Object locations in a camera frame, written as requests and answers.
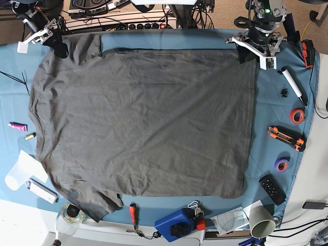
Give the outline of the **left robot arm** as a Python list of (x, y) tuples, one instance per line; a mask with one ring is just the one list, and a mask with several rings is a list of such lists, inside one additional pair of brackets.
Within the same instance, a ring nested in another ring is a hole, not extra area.
[(285, 21), (288, 12), (283, 1), (247, 1), (248, 17), (238, 17), (234, 25), (243, 31), (227, 38), (227, 44), (234, 43), (239, 52), (241, 63), (246, 61), (247, 55), (259, 58), (260, 68), (263, 70), (276, 69), (275, 54), (280, 51), (282, 41), (287, 38), (276, 32)]

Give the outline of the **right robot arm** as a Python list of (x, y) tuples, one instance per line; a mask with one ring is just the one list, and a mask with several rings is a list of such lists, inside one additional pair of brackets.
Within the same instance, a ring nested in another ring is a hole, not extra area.
[(16, 18), (30, 30), (30, 34), (18, 42), (18, 53), (26, 54), (30, 43), (41, 43), (50, 47), (57, 57), (68, 57), (68, 47), (62, 40), (60, 29), (55, 27), (56, 19), (50, 21), (35, 1), (11, 1), (10, 4)]

